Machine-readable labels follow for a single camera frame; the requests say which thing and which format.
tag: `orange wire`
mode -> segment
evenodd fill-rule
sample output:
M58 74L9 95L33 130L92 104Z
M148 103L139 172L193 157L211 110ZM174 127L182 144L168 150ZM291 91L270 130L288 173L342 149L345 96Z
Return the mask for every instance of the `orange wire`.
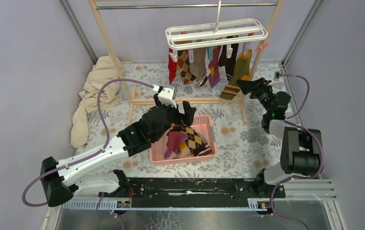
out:
M133 195L133 189L129 188L129 203L130 203L130 199L132 199L132 195Z

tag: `pink clip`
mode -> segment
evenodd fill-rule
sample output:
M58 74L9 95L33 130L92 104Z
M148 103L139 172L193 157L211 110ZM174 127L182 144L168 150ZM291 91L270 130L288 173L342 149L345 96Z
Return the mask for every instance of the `pink clip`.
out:
M262 51L264 48L266 48L266 47L268 47L268 46L270 45L270 42L269 42L269 43L267 43L267 44L265 44L265 45L262 45L262 42L263 42L263 41L260 41L259 45L258 45L258 46L257 46L257 48L256 48L256 52L260 52L260 51Z

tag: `red sock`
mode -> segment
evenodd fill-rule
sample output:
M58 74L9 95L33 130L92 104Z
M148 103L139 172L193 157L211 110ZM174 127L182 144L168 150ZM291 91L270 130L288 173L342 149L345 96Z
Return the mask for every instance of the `red sock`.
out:
M172 81L175 78L175 72L177 70L177 63L174 62L171 58L171 56L169 55L169 80L170 80L170 84L172 83Z

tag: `metal rod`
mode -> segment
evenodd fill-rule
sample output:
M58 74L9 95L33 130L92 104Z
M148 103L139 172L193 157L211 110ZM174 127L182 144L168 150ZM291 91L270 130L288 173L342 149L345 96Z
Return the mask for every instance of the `metal rod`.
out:
M276 6L275 3L242 3L242 4L221 4L221 7L239 6ZM97 10L124 10L124 9L158 9L158 8L201 8L217 7L218 4L195 4L195 5L152 5L152 6L97 6Z

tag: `white drying hanger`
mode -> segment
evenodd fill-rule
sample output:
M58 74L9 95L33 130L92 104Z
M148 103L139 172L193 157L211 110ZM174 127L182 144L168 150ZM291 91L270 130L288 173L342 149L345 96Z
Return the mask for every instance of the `white drying hanger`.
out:
M168 45L170 49L173 50L173 52L170 53L170 56L173 60L177 61L177 52L176 52L177 50L195 49L209 46L222 46L222 45L245 43L251 41L261 41L267 38L268 33L266 29L256 19L248 18L234 21L219 22L220 4L221 1L219 1L218 3L216 23L188 25L188 26L174 26L166 30L166 38ZM248 26L237 28L240 25L248 25ZM236 28L222 29L224 27L229 27L229 26L236 26ZM257 33L257 32L260 32L261 34L254 36L239 37L239 35L243 34L247 35L249 33ZM227 36L235 36L235 35L237 35L237 37L226 38ZM192 41L202 40L202 41L185 43L185 44L176 44L176 42L189 41L189 40Z

